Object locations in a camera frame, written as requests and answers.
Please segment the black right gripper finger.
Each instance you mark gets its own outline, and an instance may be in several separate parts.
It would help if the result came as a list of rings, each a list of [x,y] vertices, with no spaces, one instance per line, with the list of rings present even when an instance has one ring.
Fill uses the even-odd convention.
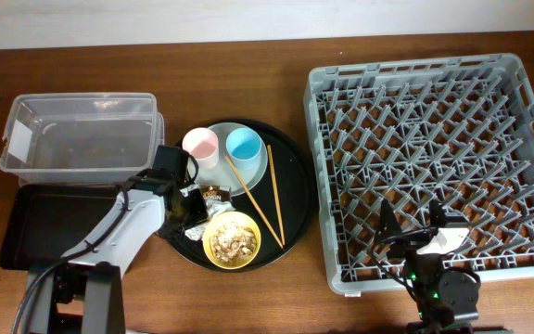
[[[441,228],[445,227],[447,224],[455,223],[457,217],[447,215],[440,206],[440,203],[437,200],[432,199],[429,203],[429,220],[429,225],[431,227]]]
[[[401,233],[401,225],[395,216],[393,207],[387,199],[383,199],[380,205],[379,222],[375,232],[374,244],[392,243]]]

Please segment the white paper napkin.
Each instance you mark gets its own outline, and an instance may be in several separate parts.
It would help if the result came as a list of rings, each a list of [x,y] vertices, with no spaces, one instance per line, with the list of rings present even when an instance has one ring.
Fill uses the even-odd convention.
[[[189,186],[188,188],[183,190],[182,193],[187,196],[187,193],[190,190],[196,189],[199,186],[200,185],[193,184],[192,186]],[[222,213],[233,212],[235,210],[233,203],[232,203],[232,197],[231,197],[231,200],[228,202],[210,201],[209,203],[206,203],[206,205],[207,205],[207,212],[208,212],[208,220],[201,225],[197,225],[195,227],[184,228],[184,235],[193,241],[199,241],[202,239],[208,223],[213,218],[217,217],[218,215]]]

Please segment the brown gold coffee sachet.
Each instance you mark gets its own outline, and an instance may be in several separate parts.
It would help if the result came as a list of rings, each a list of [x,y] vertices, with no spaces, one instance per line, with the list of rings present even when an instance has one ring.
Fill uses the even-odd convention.
[[[200,185],[198,188],[206,203],[210,201],[228,202],[231,200],[229,186]]]

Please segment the yellow plastic bowl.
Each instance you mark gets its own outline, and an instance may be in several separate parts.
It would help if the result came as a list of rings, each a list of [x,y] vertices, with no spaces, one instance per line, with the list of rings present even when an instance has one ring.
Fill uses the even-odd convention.
[[[225,212],[208,223],[202,245],[207,258],[219,268],[241,269],[259,254],[261,231],[248,215]]]

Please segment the wooden chopstick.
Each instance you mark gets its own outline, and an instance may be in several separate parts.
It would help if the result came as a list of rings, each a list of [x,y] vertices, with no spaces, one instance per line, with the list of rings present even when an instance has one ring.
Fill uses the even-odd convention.
[[[255,208],[255,210],[257,211],[257,213],[259,214],[259,216],[261,217],[262,221],[264,222],[264,224],[266,225],[266,227],[268,228],[268,230],[270,231],[270,233],[272,234],[274,240],[276,241],[276,243],[278,244],[278,246],[283,249],[284,248],[284,243],[280,240],[280,238],[275,234],[275,231],[272,227],[272,225],[270,224],[269,220],[267,219],[267,217],[265,216],[263,210],[261,209],[260,205],[258,204],[258,202],[255,200],[255,198],[253,197],[253,195],[251,194],[251,192],[248,190],[247,186],[246,186],[246,183],[243,181],[242,177],[240,176],[238,170],[236,169],[236,167],[234,166],[233,162],[231,161],[231,159],[228,157],[228,156],[225,156],[225,159],[227,161],[227,163],[229,164],[231,170],[233,171],[234,175],[235,175],[235,178],[238,180],[238,182],[240,183],[240,185],[242,186],[244,192],[246,193],[246,195],[248,196],[250,202],[252,203],[253,207]]]
[[[271,173],[271,178],[272,178],[273,196],[274,196],[276,216],[277,216],[277,221],[278,221],[278,225],[279,225],[280,237],[281,237],[281,242],[282,242],[282,245],[283,245],[282,248],[283,248],[286,245],[286,238],[285,238],[285,230],[284,230],[284,224],[283,224],[283,219],[282,219],[282,212],[281,212],[281,205],[280,205],[280,199],[279,199],[279,193],[278,193],[276,173],[275,173],[275,168],[274,168],[273,151],[272,151],[271,145],[267,145],[267,153],[268,153],[270,173]]]

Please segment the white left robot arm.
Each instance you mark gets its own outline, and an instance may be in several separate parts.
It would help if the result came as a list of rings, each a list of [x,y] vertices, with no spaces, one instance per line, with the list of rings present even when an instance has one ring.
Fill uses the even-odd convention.
[[[183,194],[196,176],[146,169],[120,185],[110,211],[73,248],[33,276],[13,333],[127,333],[121,280],[146,241],[197,212]]]

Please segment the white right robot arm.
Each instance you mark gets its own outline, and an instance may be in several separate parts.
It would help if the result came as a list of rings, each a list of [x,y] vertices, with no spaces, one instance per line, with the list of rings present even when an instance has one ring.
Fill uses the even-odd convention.
[[[402,274],[388,271],[369,256],[386,276],[405,287],[416,303],[419,320],[406,326],[408,333],[506,333],[506,328],[474,328],[479,318],[477,302],[480,276],[470,269],[448,267],[443,258],[459,249],[469,234],[468,220],[460,213],[447,213],[440,203],[429,202],[429,224],[409,232],[401,230],[391,203],[384,199],[374,244],[388,246],[387,258],[404,259]]]

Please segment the grey plastic dishwasher rack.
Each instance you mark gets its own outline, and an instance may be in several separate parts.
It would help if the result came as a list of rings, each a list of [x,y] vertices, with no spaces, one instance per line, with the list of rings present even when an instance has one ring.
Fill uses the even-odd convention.
[[[446,266],[534,278],[534,93],[517,55],[316,68],[304,109],[333,292],[398,286],[402,261],[374,247],[383,200],[406,231],[433,200],[467,219]]]

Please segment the clear plastic waste bin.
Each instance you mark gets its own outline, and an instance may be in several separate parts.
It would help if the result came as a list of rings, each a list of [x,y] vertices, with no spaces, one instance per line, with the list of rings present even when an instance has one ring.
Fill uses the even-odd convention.
[[[151,166],[164,139],[149,93],[20,95],[6,120],[0,170],[28,184],[122,182]]]

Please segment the pink plastic cup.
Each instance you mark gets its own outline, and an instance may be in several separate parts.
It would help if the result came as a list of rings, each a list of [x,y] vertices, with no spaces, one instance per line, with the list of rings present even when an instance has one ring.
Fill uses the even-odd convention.
[[[211,169],[219,160],[219,139],[209,128],[190,130],[183,139],[183,149],[196,160],[200,169]]]

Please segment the light grey round plate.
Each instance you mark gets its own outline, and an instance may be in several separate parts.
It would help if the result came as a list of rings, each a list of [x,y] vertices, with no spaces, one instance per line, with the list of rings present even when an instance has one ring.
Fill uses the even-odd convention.
[[[197,174],[195,183],[197,185],[204,186],[225,187],[230,190],[230,194],[233,197],[238,195],[244,195],[245,191],[241,183],[236,178],[235,173],[231,169],[230,165],[226,161],[225,156],[228,156],[231,159],[232,163],[235,163],[235,159],[232,158],[227,151],[227,137],[229,134],[231,134],[237,129],[248,129],[248,126],[238,122],[219,122],[210,125],[209,128],[218,137],[218,163],[211,169],[201,169]],[[254,164],[250,169],[243,170],[238,165],[235,165],[239,175],[241,176],[248,189],[252,189],[253,187],[259,184],[268,166],[267,148],[261,137],[259,137],[259,143],[261,144],[261,149],[259,150],[257,159],[254,161]]]

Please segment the rice and nut scraps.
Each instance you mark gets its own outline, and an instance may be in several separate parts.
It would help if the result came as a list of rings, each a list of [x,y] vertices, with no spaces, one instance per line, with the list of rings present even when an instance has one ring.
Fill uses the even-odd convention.
[[[218,227],[210,237],[210,248],[219,263],[237,266],[252,258],[258,249],[258,241],[248,226],[227,223]]]

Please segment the light blue plastic cup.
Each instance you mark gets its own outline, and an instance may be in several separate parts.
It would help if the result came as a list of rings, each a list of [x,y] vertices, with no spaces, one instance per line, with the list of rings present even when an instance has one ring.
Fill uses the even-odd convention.
[[[250,170],[259,161],[261,138],[250,128],[238,128],[226,138],[226,150],[237,169]]]

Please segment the round black serving tray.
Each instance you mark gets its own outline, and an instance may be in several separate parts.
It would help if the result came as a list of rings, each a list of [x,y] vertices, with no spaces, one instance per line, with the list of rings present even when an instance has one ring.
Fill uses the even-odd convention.
[[[288,135],[267,123],[258,121],[230,119],[221,122],[242,123],[256,131],[265,144],[271,145],[285,230],[286,245],[281,249],[246,193],[232,196],[234,208],[251,217],[261,231],[259,254],[249,265],[237,270],[242,273],[277,261],[296,245],[312,221],[317,204],[317,190],[309,158],[299,144]],[[274,231],[278,231],[270,166],[267,167],[259,184],[249,191],[260,205]]]

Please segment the black rectangular food tray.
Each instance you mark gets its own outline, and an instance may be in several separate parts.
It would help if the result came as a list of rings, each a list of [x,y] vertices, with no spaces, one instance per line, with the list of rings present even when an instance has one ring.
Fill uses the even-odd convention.
[[[27,271],[83,240],[115,203],[114,186],[26,185],[16,194],[0,267]]]

